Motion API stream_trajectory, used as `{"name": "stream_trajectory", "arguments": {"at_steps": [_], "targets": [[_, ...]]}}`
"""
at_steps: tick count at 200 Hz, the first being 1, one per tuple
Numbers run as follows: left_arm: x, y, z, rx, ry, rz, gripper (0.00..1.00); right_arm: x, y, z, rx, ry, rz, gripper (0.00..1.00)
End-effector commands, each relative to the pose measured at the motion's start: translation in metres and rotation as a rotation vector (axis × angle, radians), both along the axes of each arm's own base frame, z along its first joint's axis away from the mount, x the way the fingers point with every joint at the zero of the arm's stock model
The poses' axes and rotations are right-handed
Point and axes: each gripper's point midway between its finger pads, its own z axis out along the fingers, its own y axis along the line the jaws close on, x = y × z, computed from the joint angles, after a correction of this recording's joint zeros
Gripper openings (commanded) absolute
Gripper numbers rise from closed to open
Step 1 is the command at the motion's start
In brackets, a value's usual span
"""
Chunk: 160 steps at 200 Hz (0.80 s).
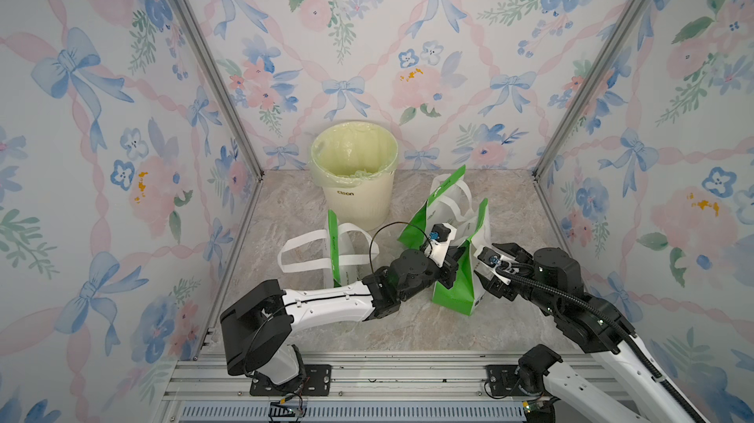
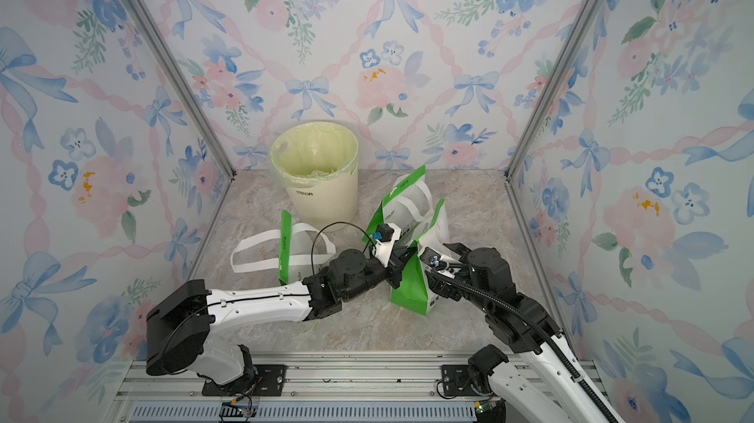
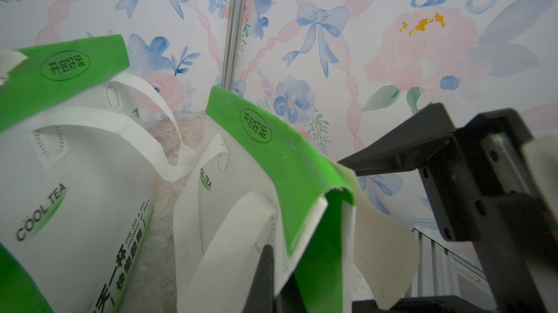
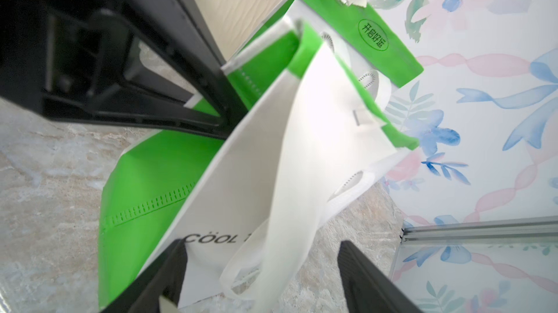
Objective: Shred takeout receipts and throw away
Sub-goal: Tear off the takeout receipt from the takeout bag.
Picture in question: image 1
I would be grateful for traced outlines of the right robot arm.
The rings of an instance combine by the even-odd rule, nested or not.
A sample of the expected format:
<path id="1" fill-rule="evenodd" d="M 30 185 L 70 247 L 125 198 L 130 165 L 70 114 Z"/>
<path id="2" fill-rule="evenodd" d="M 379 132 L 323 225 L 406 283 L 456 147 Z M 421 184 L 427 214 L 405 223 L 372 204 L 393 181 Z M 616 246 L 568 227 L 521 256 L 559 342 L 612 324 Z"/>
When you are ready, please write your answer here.
<path id="1" fill-rule="evenodd" d="M 585 291 L 579 263 L 567 252 L 546 247 L 529 253 L 518 244 L 483 246 L 474 254 L 489 295 L 535 305 L 583 353 L 601 364 L 633 400 L 629 409 L 589 383 L 561 354 L 538 344 L 507 377 L 490 373 L 490 397 L 515 392 L 531 397 L 527 413 L 562 401 L 591 422 L 703 422 L 705 416 L 661 369 L 628 318 L 607 299 Z"/>

